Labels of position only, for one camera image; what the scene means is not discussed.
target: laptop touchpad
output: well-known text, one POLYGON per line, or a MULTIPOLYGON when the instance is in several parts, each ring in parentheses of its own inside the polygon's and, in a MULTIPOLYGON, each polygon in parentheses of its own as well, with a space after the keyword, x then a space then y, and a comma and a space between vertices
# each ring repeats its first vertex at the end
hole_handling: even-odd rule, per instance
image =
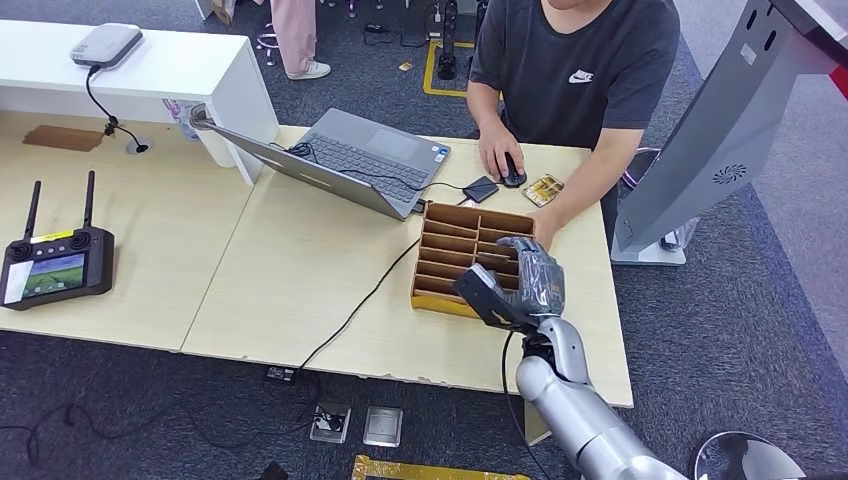
POLYGON ((377 130, 366 146, 390 157, 409 160, 418 142, 388 130, 377 130))

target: cardboard organizer box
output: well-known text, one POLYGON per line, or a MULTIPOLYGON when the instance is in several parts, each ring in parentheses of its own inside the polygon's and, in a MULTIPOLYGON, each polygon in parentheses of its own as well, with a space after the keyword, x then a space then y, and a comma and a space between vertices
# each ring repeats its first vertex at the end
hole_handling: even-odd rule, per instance
POLYGON ((518 254, 495 242, 533 238, 533 219, 522 215, 431 203, 424 211, 412 281, 412 307, 478 318, 453 289, 475 262, 494 271, 504 290, 518 289, 518 254))

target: wooden table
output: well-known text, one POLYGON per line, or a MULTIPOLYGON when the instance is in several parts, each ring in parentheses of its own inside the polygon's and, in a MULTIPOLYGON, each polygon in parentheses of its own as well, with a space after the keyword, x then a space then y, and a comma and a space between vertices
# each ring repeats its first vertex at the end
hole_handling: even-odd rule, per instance
POLYGON ((41 179, 35 234, 82 225, 88 170, 97 172, 95 226, 115 234, 115 286, 25 312, 0 308, 0 329, 179 351, 250 195, 234 169, 175 125, 132 123, 155 139, 128 155, 125 138, 91 152, 23 145, 39 124, 101 130, 103 120, 0 112, 0 243, 21 238, 41 179))
MULTIPOLYGON (((281 127, 290 145, 305 128, 281 127)), ((437 176, 464 186, 484 174, 476 142, 436 138, 452 147, 437 176)), ((567 178, 588 151, 523 146, 531 179, 567 178)), ((424 198, 456 203, 443 186, 424 198)), ((501 190, 481 208, 526 213, 520 190, 501 190)), ((421 218, 398 222, 288 176, 265 169, 182 351, 297 366, 373 288, 392 261, 414 242, 421 218)), ((632 406, 624 344, 598 205, 555 238, 552 254, 565 269, 565 316, 583 336, 592 380, 613 405, 632 406)), ((363 377, 500 391, 506 333, 480 320, 410 307, 415 254, 407 255, 347 330, 309 368, 363 377)), ((509 368, 520 360, 518 337, 509 368)), ((516 391, 512 375, 509 388, 516 391)))
MULTIPOLYGON (((269 169, 251 192, 176 127, 130 124, 156 140, 135 156, 124 152, 123 139, 105 138, 89 153, 22 145, 38 124, 102 126, 96 119, 0 112, 0 243, 20 238, 36 179, 44 182, 36 234, 79 225, 86 171, 95 169, 94 224, 116 236, 115 287, 27 312, 0 309, 0 329, 297 366, 419 236, 420 216, 398 222, 269 169)), ((293 144, 304 131, 280 127, 277 142, 293 144)), ((436 140, 453 149, 438 181, 464 186, 483 175, 476 142, 436 140)), ((588 154, 523 149, 531 181, 544 173, 565 179, 588 154)), ((424 198, 456 203, 463 196, 435 186, 424 198)), ((482 207, 535 208, 519 190, 505 188, 482 207)), ((596 388, 611 404, 632 406, 598 205, 557 235, 551 253, 565 269, 565 316, 583 336, 596 388)), ((506 333, 480 320, 413 310, 414 260, 410 252, 309 368, 499 391, 506 333)), ((511 371, 520 350, 516 337, 511 371)), ((525 420, 528 439, 539 438, 545 428, 532 409, 525 420)))

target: gray t-shirt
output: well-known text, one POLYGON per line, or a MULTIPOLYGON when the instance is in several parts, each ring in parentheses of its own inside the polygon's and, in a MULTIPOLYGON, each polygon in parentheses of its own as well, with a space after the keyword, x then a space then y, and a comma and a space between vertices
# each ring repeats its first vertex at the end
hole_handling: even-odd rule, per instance
POLYGON ((594 148, 601 128, 644 129, 680 36, 671 0, 613 0, 574 33, 556 32, 540 2, 490 0, 470 79, 503 93, 519 142, 594 148))

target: man's right hand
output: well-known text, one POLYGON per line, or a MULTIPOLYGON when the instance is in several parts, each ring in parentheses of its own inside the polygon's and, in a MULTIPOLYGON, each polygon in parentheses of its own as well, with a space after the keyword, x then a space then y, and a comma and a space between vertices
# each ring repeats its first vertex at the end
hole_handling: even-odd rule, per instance
POLYGON ((480 126, 480 160, 486 172, 495 180, 500 180, 509 174, 506 168, 506 153, 515 162, 519 174, 524 173, 524 154, 515 137, 501 123, 500 119, 490 125, 480 126))

